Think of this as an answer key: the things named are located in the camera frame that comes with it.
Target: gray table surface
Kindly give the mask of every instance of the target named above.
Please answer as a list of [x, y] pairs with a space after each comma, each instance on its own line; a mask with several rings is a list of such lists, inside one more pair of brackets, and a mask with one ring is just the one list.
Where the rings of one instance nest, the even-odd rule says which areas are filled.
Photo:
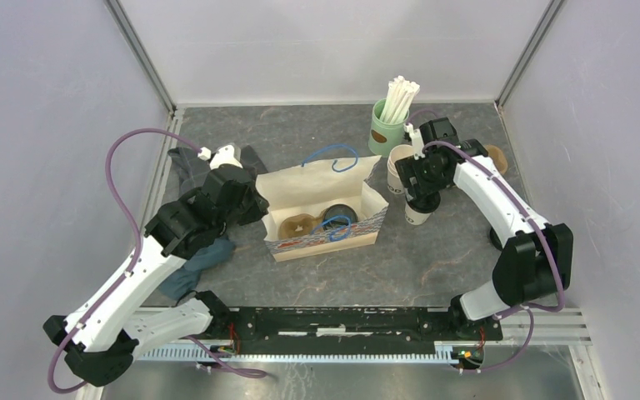
[[[252, 145], [269, 171], [298, 165], [329, 144], [346, 143], [370, 156], [370, 105], [287, 107], [206, 107], [185, 111], [180, 133], [201, 146]], [[492, 104], [434, 104], [464, 140], [500, 147], [509, 161], [505, 174], [517, 193], [523, 185], [501, 120]], [[416, 123], [424, 122], [421, 116]], [[346, 150], [320, 158], [348, 157]], [[213, 290], [229, 306], [446, 306], [452, 297], [491, 277], [499, 251], [487, 239], [489, 224], [477, 206], [456, 188], [442, 192], [440, 208], [414, 227], [403, 216], [404, 198], [386, 187], [380, 161], [370, 185], [389, 202], [386, 219], [372, 246], [276, 262], [263, 243], [260, 222], [229, 229], [237, 244], [232, 260], [202, 274], [197, 290]], [[178, 196], [168, 179], [164, 201]], [[155, 292], [145, 306], [174, 301]]]

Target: metal corner post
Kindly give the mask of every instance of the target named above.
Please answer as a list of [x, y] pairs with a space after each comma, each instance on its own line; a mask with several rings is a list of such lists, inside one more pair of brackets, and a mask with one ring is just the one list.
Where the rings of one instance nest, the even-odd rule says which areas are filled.
[[502, 91], [499, 93], [497, 97], [496, 104], [498, 107], [503, 107], [504, 104], [509, 99], [509, 96], [512, 95], [516, 84], [519, 79], [523, 75], [524, 70], [526, 70], [528, 64], [531, 62], [531, 58], [533, 54], [538, 50], [538, 46], [541, 44], [541, 41], [546, 36], [548, 29], [551, 27], [553, 20], [558, 15], [562, 5], [565, 3], [565, 0], [551, 0], [546, 7], [546, 10], [543, 12], [541, 16], [541, 20], [538, 21], [536, 28], [533, 30], [531, 37], [528, 39], [528, 43], [526, 47], [523, 49], [521, 56], [514, 66], [512, 73], [509, 75], [507, 82], [504, 84]]
[[168, 93], [168, 90], [165, 88], [163, 80], [161, 80], [158, 72], [156, 72], [156, 68], [153, 66], [151, 58], [146, 53], [146, 49], [143, 48], [141, 39], [138, 38], [136, 31], [133, 29], [133, 25], [131, 24], [131, 21], [129, 21], [121, 2], [119, 2], [119, 0], [104, 0], [104, 3], [107, 5], [107, 8], [109, 8], [112, 18], [114, 18], [119, 29], [121, 29], [121, 32], [126, 38], [133, 55], [138, 60], [138, 63], [141, 64], [141, 68], [146, 73], [148, 81], [153, 85], [153, 88], [155, 89], [158, 98], [160, 98], [163, 103], [163, 106], [165, 106], [170, 113], [175, 112], [175, 102], [170, 97], [170, 93]]

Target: paper bag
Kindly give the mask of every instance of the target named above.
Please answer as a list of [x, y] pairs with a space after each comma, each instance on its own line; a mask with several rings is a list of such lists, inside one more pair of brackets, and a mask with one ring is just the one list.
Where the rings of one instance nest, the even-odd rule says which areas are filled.
[[[270, 204], [268, 215], [262, 219], [267, 232], [264, 241], [273, 258], [286, 261], [374, 244], [386, 216], [388, 202], [366, 181], [380, 158], [319, 160], [303, 167], [259, 175], [256, 188]], [[342, 172], [333, 169], [334, 163], [350, 165], [355, 161], [354, 167]], [[352, 224], [349, 234], [344, 234], [346, 228], [337, 235], [320, 227], [314, 234], [278, 239], [278, 229], [286, 218], [303, 213], [319, 216], [335, 204], [347, 204], [357, 213], [359, 222]]]

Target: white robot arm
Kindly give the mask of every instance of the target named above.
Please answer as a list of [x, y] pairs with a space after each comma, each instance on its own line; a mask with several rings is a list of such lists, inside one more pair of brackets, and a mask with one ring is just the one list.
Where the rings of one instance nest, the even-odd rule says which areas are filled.
[[396, 168], [407, 200], [434, 211], [440, 204], [439, 192], [457, 186], [487, 218], [492, 243], [502, 250], [492, 279], [452, 300], [451, 307], [465, 322], [562, 293], [568, 287], [573, 254], [570, 229], [565, 224], [553, 226], [535, 213], [506, 183], [477, 140], [459, 142], [447, 118], [427, 122], [420, 129], [407, 125], [406, 133], [414, 154], [398, 160]]
[[102, 386], [149, 350], [208, 329], [213, 317], [196, 298], [144, 319], [132, 315], [165, 278], [212, 244], [228, 224], [252, 223], [266, 214], [268, 202], [241, 168], [238, 153], [232, 145], [213, 155], [203, 148], [199, 157], [210, 162], [212, 171], [202, 187], [158, 210], [146, 225], [135, 267], [129, 270], [134, 250], [77, 311], [45, 322], [53, 343], [61, 345], [70, 337], [63, 350], [76, 375]]

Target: gray wall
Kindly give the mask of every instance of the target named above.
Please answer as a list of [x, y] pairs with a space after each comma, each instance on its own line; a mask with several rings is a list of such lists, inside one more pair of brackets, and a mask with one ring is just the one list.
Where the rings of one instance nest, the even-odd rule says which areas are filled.
[[[0, 1], [0, 398], [58, 398], [41, 325], [81, 305], [132, 240], [104, 157], [119, 135], [165, 120], [102, 1]], [[138, 137], [117, 155], [134, 211], [159, 143]]]
[[548, 0], [122, 0], [178, 103], [490, 102]]
[[575, 233], [567, 297], [607, 388], [640, 398], [640, 2], [567, 2], [505, 118], [535, 207]]

